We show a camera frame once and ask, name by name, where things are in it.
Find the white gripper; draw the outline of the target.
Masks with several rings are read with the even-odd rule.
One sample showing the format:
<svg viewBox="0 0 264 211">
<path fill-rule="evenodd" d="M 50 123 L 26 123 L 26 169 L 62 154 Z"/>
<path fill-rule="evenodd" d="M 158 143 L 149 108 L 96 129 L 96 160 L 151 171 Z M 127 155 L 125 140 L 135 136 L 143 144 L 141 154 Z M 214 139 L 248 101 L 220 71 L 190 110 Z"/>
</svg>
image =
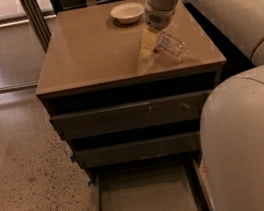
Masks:
<svg viewBox="0 0 264 211">
<path fill-rule="evenodd" d="M 165 29 L 171 23 L 174 15 L 174 9 L 161 11 L 151 7 L 147 2 L 145 3 L 143 19 L 149 27 L 143 30 L 141 38 L 139 56 L 142 60 L 150 58 L 160 40 L 161 32 L 159 30 Z"/>
</svg>

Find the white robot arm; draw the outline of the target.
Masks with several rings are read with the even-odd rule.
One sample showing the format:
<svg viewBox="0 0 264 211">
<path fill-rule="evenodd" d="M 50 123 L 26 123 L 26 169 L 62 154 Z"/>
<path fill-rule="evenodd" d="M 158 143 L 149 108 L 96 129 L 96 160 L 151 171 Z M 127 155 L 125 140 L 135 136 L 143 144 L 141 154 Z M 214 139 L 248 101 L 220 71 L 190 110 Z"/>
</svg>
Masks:
<svg viewBox="0 0 264 211">
<path fill-rule="evenodd" d="M 254 64 L 215 88 L 200 137 L 214 211 L 264 211 L 264 0 L 188 0 Z M 163 29 L 177 0 L 146 0 L 144 21 Z"/>
</svg>

